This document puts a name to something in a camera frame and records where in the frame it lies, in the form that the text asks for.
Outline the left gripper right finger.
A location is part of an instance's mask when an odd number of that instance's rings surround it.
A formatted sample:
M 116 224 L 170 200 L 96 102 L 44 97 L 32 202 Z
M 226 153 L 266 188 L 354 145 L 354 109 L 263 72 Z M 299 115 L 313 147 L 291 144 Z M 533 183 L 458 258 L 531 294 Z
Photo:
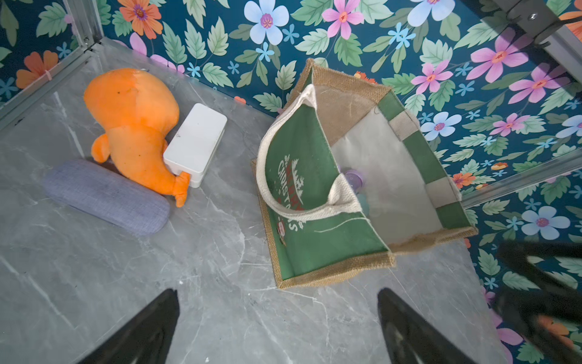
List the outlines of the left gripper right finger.
M 377 295 L 377 311 L 392 363 L 473 363 L 389 288 Z

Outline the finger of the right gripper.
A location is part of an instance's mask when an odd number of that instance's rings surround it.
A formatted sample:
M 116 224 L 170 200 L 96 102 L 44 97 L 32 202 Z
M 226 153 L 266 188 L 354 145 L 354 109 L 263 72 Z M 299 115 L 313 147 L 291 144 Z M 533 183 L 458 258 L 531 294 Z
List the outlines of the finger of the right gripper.
M 529 262 L 531 256 L 580 259 L 581 245 L 504 242 L 497 251 L 497 259 L 538 289 L 520 291 L 505 284 L 493 301 L 493 310 L 541 353 L 573 353 L 574 349 L 562 341 L 559 335 L 545 328 L 540 318 L 562 319 L 580 324 L 581 293 Z

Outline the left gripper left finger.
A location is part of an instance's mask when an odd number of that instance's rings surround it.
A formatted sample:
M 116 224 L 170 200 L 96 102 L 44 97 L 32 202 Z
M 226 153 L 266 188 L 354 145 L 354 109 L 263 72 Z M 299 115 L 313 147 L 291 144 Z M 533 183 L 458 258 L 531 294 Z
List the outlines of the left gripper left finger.
M 180 316 L 178 293 L 167 289 L 82 363 L 165 363 Z

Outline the purple hourglass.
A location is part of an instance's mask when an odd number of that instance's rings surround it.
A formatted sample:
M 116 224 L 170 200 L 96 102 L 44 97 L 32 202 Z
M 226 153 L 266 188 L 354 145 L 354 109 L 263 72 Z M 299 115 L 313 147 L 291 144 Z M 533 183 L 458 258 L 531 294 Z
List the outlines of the purple hourglass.
M 360 172 L 354 169 L 348 169 L 343 174 L 355 194 L 358 194 L 365 186 L 365 180 Z

